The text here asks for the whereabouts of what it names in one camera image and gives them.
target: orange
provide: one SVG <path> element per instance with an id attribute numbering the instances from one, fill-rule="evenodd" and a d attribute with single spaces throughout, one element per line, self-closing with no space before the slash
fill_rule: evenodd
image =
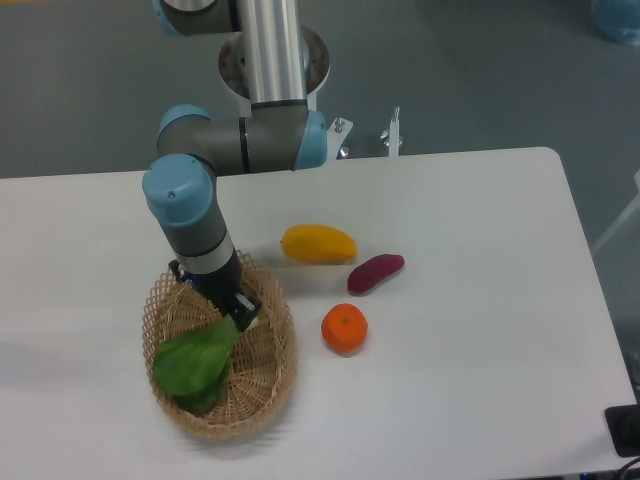
<path id="1" fill-rule="evenodd" d="M 360 348 L 367 337 L 368 328 L 364 314 L 350 303 L 336 305 L 322 320 L 322 336 L 325 342 L 342 354 Z"/>

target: woven basket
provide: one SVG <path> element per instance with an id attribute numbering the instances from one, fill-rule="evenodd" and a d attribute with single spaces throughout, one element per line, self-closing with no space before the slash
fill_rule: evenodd
<path id="1" fill-rule="evenodd" d="M 144 308 L 144 359 L 153 393 L 178 425 L 204 437 L 225 439 L 254 430 L 287 401 L 296 373 L 293 322 L 278 281 L 248 254 L 238 255 L 245 292 L 262 301 L 260 322 L 236 343 L 222 396 L 210 410 L 198 415 L 182 410 L 158 388 L 151 367 L 161 343 L 219 320 L 220 312 L 171 272 L 161 275 Z"/>

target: leafy vegetable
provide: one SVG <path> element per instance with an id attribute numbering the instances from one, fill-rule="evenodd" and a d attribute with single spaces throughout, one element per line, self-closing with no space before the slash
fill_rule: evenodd
<path id="1" fill-rule="evenodd" d="M 173 398 L 181 408 L 189 412 L 202 412 L 218 401 L 222 395 L 222 387 L 228 374 L 229 362 L 224 366 L 220 376 L 205 389 L 191 395 L 175 396 Z"/>
<path id="2" fill-rule="evenodd" d="M 193 398 L 213 397 L 215 390 L 222 389 L 225 367 L 240 335 L 227 315 L 207 327 L 165 342 L 153 359 L 153 378 L 168 395 L 187 397 L 187 403 L 198 403 Z"/>

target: toy mango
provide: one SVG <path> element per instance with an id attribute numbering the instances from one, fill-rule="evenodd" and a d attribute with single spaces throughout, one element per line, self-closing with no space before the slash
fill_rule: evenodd
<path id="1" fill-rule="evenodd" d="M 350 260 L 358 253 L 353 238 L 326 225 L 296 225 L 284 233 L 281 243 L 287 256 L 306 262 Z"/>

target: black cable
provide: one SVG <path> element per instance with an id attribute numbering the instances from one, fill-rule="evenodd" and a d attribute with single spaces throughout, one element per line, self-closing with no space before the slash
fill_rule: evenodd
<path id="1" fill-rule="evenodd" d="M 631 460 L 626 465 L 623 465 L 622 467 L 620 467 L 620 470 L 618 470 L 616 474 L 613 476 L 613 480 L 622 480 L 622 477 L 624 477 L 624 474 L 627 473 L 627 470 L 633 467 L 636 463 L 640 463 L 640 457 L 634 460 Z"/>

